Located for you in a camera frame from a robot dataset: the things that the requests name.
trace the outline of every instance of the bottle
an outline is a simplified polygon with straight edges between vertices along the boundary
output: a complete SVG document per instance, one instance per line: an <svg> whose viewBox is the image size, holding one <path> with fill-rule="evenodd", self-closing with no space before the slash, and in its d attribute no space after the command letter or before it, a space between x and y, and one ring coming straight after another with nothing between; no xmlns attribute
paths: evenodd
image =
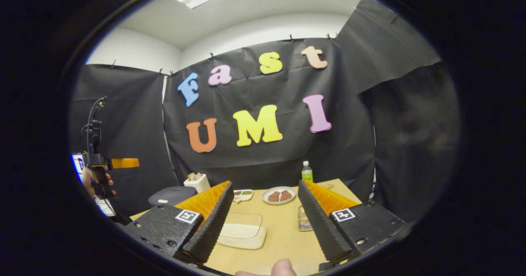
<svg viewBox="0 0 526 276"><path fill-rule="evenodd" d="M308 161L303 161L303 169L301 170L301 178L305 181L314 182L314 180L312 179L312 169L310 169Z"/></svg>

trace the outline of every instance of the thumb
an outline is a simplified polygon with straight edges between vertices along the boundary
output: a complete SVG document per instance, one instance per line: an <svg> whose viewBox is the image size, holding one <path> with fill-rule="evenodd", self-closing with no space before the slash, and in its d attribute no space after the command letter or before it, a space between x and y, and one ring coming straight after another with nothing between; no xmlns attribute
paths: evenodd
<svg viewBox="0 0 526 276"><path fill-rule="evenodd" d="M274 264L270 276L296 276L296 273L293 270L291 261L289 259L282 259Z"/></svg>

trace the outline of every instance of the finger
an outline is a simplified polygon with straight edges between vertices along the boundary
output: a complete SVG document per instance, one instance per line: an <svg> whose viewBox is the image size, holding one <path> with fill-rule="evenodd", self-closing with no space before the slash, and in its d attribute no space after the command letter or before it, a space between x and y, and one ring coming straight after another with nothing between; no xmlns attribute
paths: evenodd
<svg viewBox="0 0 526 276"><path fill-rule="evenodd" d="M296 273L293 270L293 264L289 259L279 260L272 267L271 276L296 276Z"/></svg>
<svg viewBox="0 0 526 276"><path fill-rule="evenodd" d="M235 273L235 276L260 276L260 275L252 274L252 273L245 272L245 271L237 271Z"/></svg>

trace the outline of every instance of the human hand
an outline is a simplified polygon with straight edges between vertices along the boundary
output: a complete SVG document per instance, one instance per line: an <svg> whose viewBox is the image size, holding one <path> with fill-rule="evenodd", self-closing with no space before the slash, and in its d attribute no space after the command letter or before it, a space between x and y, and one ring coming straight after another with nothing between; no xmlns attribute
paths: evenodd
<svg viewBox="0 0 526 276"><path fill-rule="evenodd" d="M249 272L238 271L235 276L260 276ZM272 267L270 276L296 276L293 270L293 264L289 259L282 259L277 261Z"/></svg>
<svg viewBox="0 0 526 276"><path fill-rule="evenodd" d="M111 180L111 176L109 176L108 173L106 173L106 178L108 179L108 184L112 186L113 181ZM95 180L95 182L98 184L97 179L93 178L92 170L87 167L84 167L82 169L82 176L81 176L82 184L84 184L84 187L86 188L86 190L88 190L88 193L90 193L91 196L95 196L95 189L93 187L92 180ZM111 190L111 192L113 193L113 195L117 194L115 190Z"/></svg>

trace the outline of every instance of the white wall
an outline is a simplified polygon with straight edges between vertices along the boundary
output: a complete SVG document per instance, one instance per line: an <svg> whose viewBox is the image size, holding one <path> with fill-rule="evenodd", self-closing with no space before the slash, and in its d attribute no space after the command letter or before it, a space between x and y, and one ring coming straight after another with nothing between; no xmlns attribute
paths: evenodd
<svg viewBox="0 0 526 276"><path fill-rule="evenodd" d="M286 14L258 19L205 37L182 52L179 69L245 46L293 38L336 36L349 16L335 14Z"/></svg>
<svg viewBox="0 0 526 276"><path fill-rule="evenodd" d="M115 28L93 51L86 64L113 64L159 72L177 71L181 50L144 33Z"/></svg>

